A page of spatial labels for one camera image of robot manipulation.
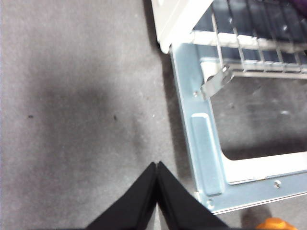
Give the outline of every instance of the orange object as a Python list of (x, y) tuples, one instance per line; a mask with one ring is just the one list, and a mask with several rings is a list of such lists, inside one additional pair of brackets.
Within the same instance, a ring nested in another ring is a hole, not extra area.
[(258, 225), (256, 229), (266, 230), (297, 230), (296, 227), (280, 218), (267, 218), (264, 223)]

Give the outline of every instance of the rectangular opening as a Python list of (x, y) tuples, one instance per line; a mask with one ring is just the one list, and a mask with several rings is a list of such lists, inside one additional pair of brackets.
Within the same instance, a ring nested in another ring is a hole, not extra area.
[(227, 158), (307, 151), (307, 80), (235, 77), (211, 102)]

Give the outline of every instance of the purple object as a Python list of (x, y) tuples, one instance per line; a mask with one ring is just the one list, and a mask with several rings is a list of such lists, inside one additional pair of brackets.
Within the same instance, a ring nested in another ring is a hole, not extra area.
[(307, 18), (307, 0), (291, 0), (296, 9)]

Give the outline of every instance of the metal grid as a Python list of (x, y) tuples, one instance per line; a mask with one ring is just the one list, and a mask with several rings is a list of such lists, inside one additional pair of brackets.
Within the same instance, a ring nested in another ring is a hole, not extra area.
[[(219, 63), (224, 77), (203, 85), (204, 97), (209, 98), (224, 86), (221, 80), (234, 76), (307, 79), (306, 31), (306, 20), (288, 2), (215, 0), (184, 42), (216, 47), (218, 58), (209, 61)], [(236, 49), (239, 58), (226, 58), (224, 47)], [(247, 57), (248, 51), (257, 58)]]

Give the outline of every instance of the screw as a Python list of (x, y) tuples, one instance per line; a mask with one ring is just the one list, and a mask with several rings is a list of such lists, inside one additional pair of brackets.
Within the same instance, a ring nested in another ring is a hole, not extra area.
[(281, 182), (280, 181), (274, 181), (274, 187), (275, 188), (280, 188), (281, 187)]

